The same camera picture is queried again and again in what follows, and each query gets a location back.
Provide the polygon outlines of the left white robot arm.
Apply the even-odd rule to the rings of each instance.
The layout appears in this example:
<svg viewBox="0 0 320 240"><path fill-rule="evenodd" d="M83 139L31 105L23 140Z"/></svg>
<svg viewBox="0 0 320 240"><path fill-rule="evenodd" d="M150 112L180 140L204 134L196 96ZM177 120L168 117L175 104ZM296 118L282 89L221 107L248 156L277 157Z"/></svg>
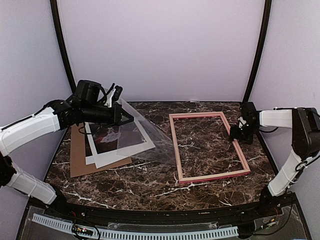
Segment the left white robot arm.
<svg viewBox="0 0 320 240"><path fill-rule="evenodd" d="M98 82L80 80L75 92L66 100L52 100L39 111L0 128L0 185L11 187L36 198L60 218L67 218L70 206L52 185L23 171L10 158L10 153L44 135L62 131L81 123L121 126L134 121L118 103L123 88L112 84L105 90Z"/></svg>

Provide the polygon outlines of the clear acrylic sheet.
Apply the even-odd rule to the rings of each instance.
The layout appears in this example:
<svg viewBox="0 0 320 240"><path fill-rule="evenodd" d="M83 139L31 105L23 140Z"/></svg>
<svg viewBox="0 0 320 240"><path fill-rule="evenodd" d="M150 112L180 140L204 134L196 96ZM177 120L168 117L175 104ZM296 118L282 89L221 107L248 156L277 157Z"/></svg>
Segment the clear acrylic sheet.
<svg viewBox="0 0 320 240"><path fill-rule="evenodd" d="M124 99L119 98L116 103L122 110L116 155L175 165L172 140Z"/></svg>

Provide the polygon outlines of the pink wooden picture frame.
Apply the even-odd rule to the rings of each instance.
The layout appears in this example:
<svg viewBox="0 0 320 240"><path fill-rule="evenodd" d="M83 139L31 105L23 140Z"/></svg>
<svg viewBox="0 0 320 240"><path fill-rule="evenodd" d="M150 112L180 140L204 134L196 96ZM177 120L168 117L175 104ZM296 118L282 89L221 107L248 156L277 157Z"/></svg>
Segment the pink wooden picture frame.
<svg viewBox="0 0 320 240"><path fill-rule="evenodd" d="M208 182L208 181L213 181L213 180L220 180L220 179L226 179L226 178L245 176L245 175L248 175L251 173L251 169L250 169L248 162L244 156L244 153L239 145L239 142L236 139L234 139L232 141L232 145L235 148L236 154L240 160L240 163L243 168L242 170L217 173L217 174L211 174L211 175L195 176L195 177L184 177L174 120L175 119L189 119L189 118L216 118L216 117L221 118L222 123L223 123L223 125L229 135L231 126L230 126L225 114L222 111L193 112L193 113L171 113L171 114L169 114L170 129L171 129L172 142L173 142L173 147L174 147L176 167L177 167L177 173L178 173L178 182L180 184Z"/></svg>

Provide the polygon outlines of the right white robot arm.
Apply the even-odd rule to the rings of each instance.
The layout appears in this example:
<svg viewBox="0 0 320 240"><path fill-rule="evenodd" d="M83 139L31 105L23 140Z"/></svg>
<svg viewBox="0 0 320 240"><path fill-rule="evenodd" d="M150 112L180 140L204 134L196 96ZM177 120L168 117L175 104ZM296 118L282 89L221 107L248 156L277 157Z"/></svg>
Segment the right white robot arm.
<svg viewBox="0 0 320 240"><path fill-rule="evenodd" d="M253 102L240 105L238 123L231 127L229 138L251 145L255 134L285 133L282 147L288 157L267 185L264 195L279 197L295 184L310 164L320 158L320 114L314 107L275 107L257 110Z"/></svg>

